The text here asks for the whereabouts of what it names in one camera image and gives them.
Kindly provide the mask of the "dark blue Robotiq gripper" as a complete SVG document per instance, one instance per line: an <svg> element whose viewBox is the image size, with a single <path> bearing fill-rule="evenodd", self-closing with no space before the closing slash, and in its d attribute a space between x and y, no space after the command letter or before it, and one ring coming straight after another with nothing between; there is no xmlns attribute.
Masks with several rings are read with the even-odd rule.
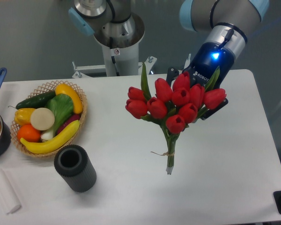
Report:
<svg viewBox="0 0 281 225"><path fill-rule="evenodd" d="M213 27L190 65L184 68L183 72L187 71L190 79L195 83L205 85L210 81L215 70L219 68L220 74L214 85L215 88L219 88L246 43L247 37L238 27L231 24L218 24ZM167 84L171 84L178 75L178 69L174 67L168 68ZM215 109L208 109L200 119L208 119L225 107L228 102L227 98L225 98Z"/></svg>

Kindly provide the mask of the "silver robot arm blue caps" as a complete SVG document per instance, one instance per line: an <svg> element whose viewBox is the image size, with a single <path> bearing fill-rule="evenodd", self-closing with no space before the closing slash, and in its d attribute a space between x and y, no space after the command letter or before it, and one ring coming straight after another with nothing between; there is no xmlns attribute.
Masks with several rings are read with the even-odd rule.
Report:
<svg viewBox="0 0 281 225"><path fill-rule="evenodd" d="M191 85L206 86L216 69L219 88L236 59L245 48L248 36L262 22L269 7L267 0L186 0L179 11L186 30L209 31L209 35L183 71Z"/></svg>

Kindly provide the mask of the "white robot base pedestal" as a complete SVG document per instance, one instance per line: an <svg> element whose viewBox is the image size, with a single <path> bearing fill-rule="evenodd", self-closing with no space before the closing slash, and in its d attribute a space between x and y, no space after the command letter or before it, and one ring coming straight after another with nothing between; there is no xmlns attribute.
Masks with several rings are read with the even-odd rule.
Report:
<svg viewBox="0 0 281 225"><path fill-rule="evenodd" d="M107 76L150 73L157 59L139 61L139 43L145 34L143 20L131 11L129 0L75 0L68 15L85 36L101 46Z"/></svg>

